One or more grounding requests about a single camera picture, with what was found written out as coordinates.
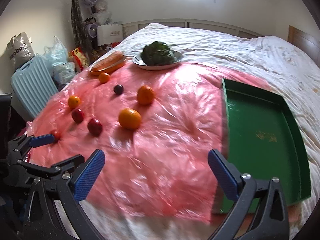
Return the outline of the orange carrot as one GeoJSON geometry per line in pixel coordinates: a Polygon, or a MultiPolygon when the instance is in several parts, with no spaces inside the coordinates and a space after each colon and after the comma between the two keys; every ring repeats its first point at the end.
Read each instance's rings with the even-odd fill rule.
{"type": "Polygon", "coordinates": [[[93,72],[100,71],[104,68],[107,68],[118,61],[121,61],[125,59],[124,54],[121,51],[115,51],[112,54],[110,54],[108,57],[104,58],[103,60],[100,60],[97,62],[91,69],[93,72]]]}

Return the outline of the yellow red snack package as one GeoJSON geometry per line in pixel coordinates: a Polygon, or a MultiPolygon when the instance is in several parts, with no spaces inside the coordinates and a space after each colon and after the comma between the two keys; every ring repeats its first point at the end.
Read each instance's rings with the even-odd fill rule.
{"type": "Polygon", "coordinates": [[[80,47],[77,47],[73,51],[70,51],[68,53],[68,56],[74,62],[77,72],[82,72],[89,66],[89,61],[80,47]]]}

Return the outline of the dark purple plum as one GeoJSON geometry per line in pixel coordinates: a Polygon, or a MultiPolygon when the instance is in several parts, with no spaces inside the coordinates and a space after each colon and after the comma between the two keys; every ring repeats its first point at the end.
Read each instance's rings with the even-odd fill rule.
{"type": "Polygon", "coordinates": [[[114,91],[114,93],[115,93],[116,95],[121,95],[121,94],[123,94],[123,92],[124,92],[124,87],[123,87],[123,85],[116,85],[116,86],[114,87],[113,91],[114,91]]]}

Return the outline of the small orange at left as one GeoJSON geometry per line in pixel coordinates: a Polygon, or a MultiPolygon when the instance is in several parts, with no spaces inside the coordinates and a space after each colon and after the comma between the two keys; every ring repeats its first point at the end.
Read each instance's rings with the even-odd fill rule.
{"type": "Polygon", "coordinates": [[[69,98],[68,98],[68,107],[70,109],[75,109],[76,107],[78,107],[81,103],[81,99],[76,96],[76,95],[71,95],[69,98]]]}

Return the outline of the green leafy vegetable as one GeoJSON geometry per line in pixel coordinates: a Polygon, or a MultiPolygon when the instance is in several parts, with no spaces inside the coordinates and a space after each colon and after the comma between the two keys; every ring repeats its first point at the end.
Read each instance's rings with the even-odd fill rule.
{"type": "Polygon", "coordinates": [[[158,41],[145,46],[140,57],[147,66],[162,66],[177,61],[171,48],[166,43],[158,41]]]}

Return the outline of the white bed footboard panel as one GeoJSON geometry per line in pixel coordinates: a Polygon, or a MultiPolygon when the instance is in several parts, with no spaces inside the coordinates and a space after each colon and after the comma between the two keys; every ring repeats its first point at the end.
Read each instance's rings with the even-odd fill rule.
{"type": "Polygon", "coordinates": [[[167,27],[179,27],[179,28],[193,28],[193,29],[203,29],[210,31],[217,31],[221,33],[227,33],[233,36],[242,37],[242,38],[257,38],[262,35],[251,30],[247,30],[241,27],[237,27],[230,24],[206,21],[206,20],[193,20],[193,19],[155,19],[155,20],[145,20],[137,21],[131,23],[123,24],[123,35],[128,37],[133,33],[139,31],[140,29],[145,28],[150,23],[159,23],[167,27]]]}

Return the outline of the small red tomato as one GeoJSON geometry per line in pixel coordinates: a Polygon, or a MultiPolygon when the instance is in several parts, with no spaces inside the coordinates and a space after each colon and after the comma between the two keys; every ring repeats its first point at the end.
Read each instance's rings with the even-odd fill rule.
{"type": "Polygon", "coordinates": [[[51,130],[50,134],[54,136],[55,141],[61,140],[61,133],[57,129],[51,130]]]}

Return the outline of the green rectangular tray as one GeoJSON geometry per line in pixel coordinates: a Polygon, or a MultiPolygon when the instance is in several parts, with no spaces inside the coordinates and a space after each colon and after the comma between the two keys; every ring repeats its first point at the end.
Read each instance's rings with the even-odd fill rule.
{"type": "Polygon", "coordinates": [[[308,155],[285,99],[269,90],[223,78],[217,89],[213,147],[241,173],[277,177],[288,206],[311,196],[308,155]]]}

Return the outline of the large orange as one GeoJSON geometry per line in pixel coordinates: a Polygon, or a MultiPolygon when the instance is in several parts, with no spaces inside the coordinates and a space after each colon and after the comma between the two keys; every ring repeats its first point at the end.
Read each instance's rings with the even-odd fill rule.
{"type": "Polygon", "coordinates": [[[118,122],[122,128],[136,130],[142,122],[142,117],[136,110],[125,108],[120,111],[118,122]]]}

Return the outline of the red plum fruit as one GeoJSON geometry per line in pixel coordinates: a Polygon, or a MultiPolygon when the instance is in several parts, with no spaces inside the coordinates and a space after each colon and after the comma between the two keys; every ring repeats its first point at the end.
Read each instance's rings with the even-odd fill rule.
{"type": "Polygon", "coordinates": [[[84,118],[85,114],[81,109],[76,108],[74,111],[72,111],[72,119],[76,124],[82,123],[84,118]]]}

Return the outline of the wooden headboard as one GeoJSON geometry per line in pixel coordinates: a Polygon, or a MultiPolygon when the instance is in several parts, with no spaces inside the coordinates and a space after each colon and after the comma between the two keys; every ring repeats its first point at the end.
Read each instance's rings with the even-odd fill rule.
{"type": "Polygon", "coordinates": [[[290,25],[287,41],[304,51],[319,67],[320,44],[317,39],[290,25]]]}

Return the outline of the small orange near carrot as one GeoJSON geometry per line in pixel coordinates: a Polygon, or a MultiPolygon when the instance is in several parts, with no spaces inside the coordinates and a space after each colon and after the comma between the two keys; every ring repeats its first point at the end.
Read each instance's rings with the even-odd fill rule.
{"type": "Polygon", "coordinates": [[[107,73],[101,73],[98,77],[99,82],[101,84],[107,83],[110,80],[110,78],[111,78],[110,75],[107,73]]]}

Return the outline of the pink plastic sheet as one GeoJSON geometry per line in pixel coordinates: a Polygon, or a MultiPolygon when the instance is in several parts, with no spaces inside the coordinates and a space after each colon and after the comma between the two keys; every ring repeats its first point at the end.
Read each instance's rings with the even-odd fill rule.
{"type": "Polygon", "coordinates": [[[207,162],[217,122],[217,89],[223,78],[269,89],[266,80],[221,66],[183,63],[162,71],[146,71],[128,62],[101,84],[84,71],[55,94],[42,112],[29,123],[29,135],[53,129],[61,133],[57,143],[31,151],[30,159],[51,166],[76,154],[88,158],[96,149],[106,162],[86,202],[107,213],[132,216],[168,216],[209,222],[217,180],[207,162]],[[116,95],[116,85],[124,92],[116,95]],[[137,92],[150,86],[155,98],[140,105],[137,92]],[[85,118],[76,124],[68,98],[81,99],[85,118]],[[122,128],[122,109],[136,110],[142,117],[138,129],[122,128]],[[96,118],[103,126],[95,137],[87,124],[96,118]]]}

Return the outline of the red apple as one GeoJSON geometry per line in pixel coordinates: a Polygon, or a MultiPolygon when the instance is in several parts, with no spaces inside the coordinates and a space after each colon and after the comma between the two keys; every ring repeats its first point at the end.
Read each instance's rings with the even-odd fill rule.
{"type": "Polygon", "coordinates": [[[98,137],[103,131],[103,126],[98,119],[91,118],[87,124],[87,129],[91,135],[98,137]]]}

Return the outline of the lower small fan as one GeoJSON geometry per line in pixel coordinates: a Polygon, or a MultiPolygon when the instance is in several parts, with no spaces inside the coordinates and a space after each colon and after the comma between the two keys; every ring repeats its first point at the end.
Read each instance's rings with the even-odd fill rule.
{"type": "Polygon", "coordinates": [[[89,23],[86,25],[87,35],[90,39],[97,37],[97,25],[95,23],[89,23]]]}

